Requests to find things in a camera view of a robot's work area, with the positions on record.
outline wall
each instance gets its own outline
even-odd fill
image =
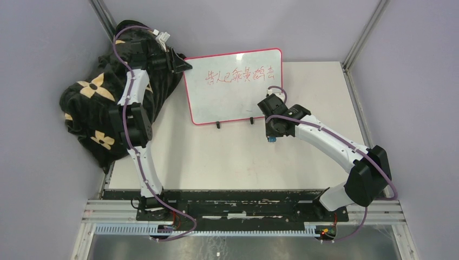
[[[344,61],[379,0],[103,0],[119,23],[171,34],[179,52],[203,56],[278,47],[284,61]]]
[[[101,170],[58,102],[108,47],[87,1],[0,3],[0,259],[68,259]]]
[[[392,1],[352,69],[421,259],[459,247],[459,2]]]

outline white table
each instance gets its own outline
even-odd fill
[[[339,62],[284,62],[287,106],[300,104],[324,124],[363,144]],[[347,179],[312,145],[293,137],[268,143],[263,119],[196,126],[183,80],[153,124],[153,161],[166,189],[324,189]],[[111,190],[139,190],[134,163],[115,163]]]

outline purple cable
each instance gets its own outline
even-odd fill
[[[127,95],[128,95],[128,96],[129,96],[130,91],[131,91],[131,89],[132,89],[132,85],[134,84],[134,71],[132,70],[132,68],[131,68],[129,65],[127,65],[127,63],[124,62],[124,60],[119,56],[118,52],[116,51],[116,40],[118,40],[118,38],[120,37],[120,35],[121,35],[123,32],[125,32],[125,31],[127,31],[127,30],[130,30],[130,29],[145,29],[145,30],[151,30],[151,31],[153,31],[153,30],[152,30],[151,28],[149,28],[149,27],[134,25],[134,26],[129,26],[129,27],[126,27],[126,28],[122,29],[122,30],[121,30],[120,32],[118,32],[118,34],[116,34],[116,36],[113,38],[113,44],[112,44],[113,52],[115,53],[115,56],[118,58],[118,60],[120,60],[120,62],[121,62],[124,66],[126,66],[126,68],[128,68],[128,70],[130,71],[130,74],[131,74],[131,80],[130,80],[129,87],[128,87],[128,92],[127,92]],[[124,128],[124,132],[125,132],[125,133],[128,133],[128,127],[127,127],[127,123],[126,123],[126,109],[127,109],[128,101],[129,101],[129,100],[126,99],[126,101],[124,102],[124,105],[123,105],[123,128]],[[137,150],[134,146],[132,146],[132,143],[130,142],[129,134],[126,134],[126,141],[127,141],[127,143],[128,143],[129,148],[131,148],[131,149],[135,152],[135,154],[139,154],[138,150]],[[198,225],[198,223],[196,222],[196,220],[195,220],[192,216],[190,216],[190,215],[188,215],[188,214],[186,214],[186,213],[183,213],[183,212],[181,212],[181,211],[179,211],[179,210],[177,210],[177,209],[174,209],[173,207],[167,205],[164,201],[162,201],[162,200],[155,194],[155,192],[153,191],[152,187],[146,182],[146,181],[147,181],[147,178],[145,177],[145,174],[144,174],[144,172],[143,172],[143,168],[142,168],[142,164],[141,164],[141,162],[140,162],[140,157],[139,157],[139,156],[137,156],[137,163],[139,164],[139,170],[140,170],[140,174],[142,175],[143,182],[146,183],[147,189],[153,194],[153,197],[155,197],[155,199],[156,199],[157,201],[159,201],[159,203],[161,203],[164,207],[166,207],[166,208],[168,208],[168,209],[170,209],[170,210],[172,210],[172,211],[174,211],[174,212],[176,212],[176,213],[178,213],[178,214],[180,214],[180,215],[182,215],[182,216],[184,216],[184,217],[186,217],[186,218],[189,218],[189,219],[194,223],[193,227],[192,227],[190,230],[188,230],[188,231],[186,231],[186,232],[184,232],[184,233],[182,233],[182,234],[179,234],[179,235],[177,235],[177,236],[175,236],[175,237],[165,238],[165,239],[161,239],[161,240],[156,239],[156,241],[158,241],[158,242],[173,241],[173,240],[176,240],[176,239],[179,239],[179,238],[185,236],[186,234],[188,234],[188,233],[190,233],[190,232],[193,232],[193,231],[196,229],[196,226]]]
[[[284,90],[283,88],[278,87],[278,86],[270,86],[270,87],[268,87],[268,89],[272,89],[272,88],[280,89],[280,91],[281,91],[282,93],[284,93],[284,95],[285,95],[284,103],[287,103],[287,92],[285,92],[285,90]]]
[[[292,122],[295,122],[295,123],[308,125],[308,126],[315,127],[317,129],[321,129],[321,126],[318,125],[318,124],[310,123],[310,122],[306,122],[306,121],[301,121],[301,120],[298,120],[298,119],[288,118],[288,117],[282,116],[282,115],[271,115],[266,119],[266,123],[268,123],[273,118],[285,119],[285,120],[292,121]],[[389,184],[390,188],[392,189],[392,191],[394,193],[394,196],[392,198],[381,198],[379,200],[396,200],[398,198],[398,192],[397,192],[397,189],[395,188],[394,184],[389,179],[387,174],[385,174],[385,172],[381,169],[381,167],[375,161],[373,161],[373,159],[371,159],[368,155],[366,155],[366,153],[360,151],[359,149],[356,149],[356,147],[354,145],[352,145],[348,141],[344,140],[341,136],[339,136],[339,135],[335,134],[334,132],[328,130],[327,128],[323,127],[320,131],[324,131],[325,133],[331,135],[332,137],[336,138],[340,142],[342,142],[345,145],[347,145],[349,148],[355,150],[358,154],[363,156],[366,160],[368,160],[371,163],[371,165],[373,165],[373,167],[375,167],[378,170],[378,172],[381,174],[381,176],[384,178],[384,180]],[[355,234],[357,234],[362,229],[363,224],[365,223],[367,214],[368,214],[368,208],[365,207],[365,214],[363,215],[362,222],[360,223],[360,225],[357,227],[357,229],[353,233],[351,233],[351,234],[349,234],[349,235],[347,235],[345,237],[342,237],[342,238],[334,239],[333,241],[324,240],[324,242],[325,243],[334,243],[334,242],[343,241],[343,240],[346,240],[346,239],[349,239],[349,238],[353,237]]]

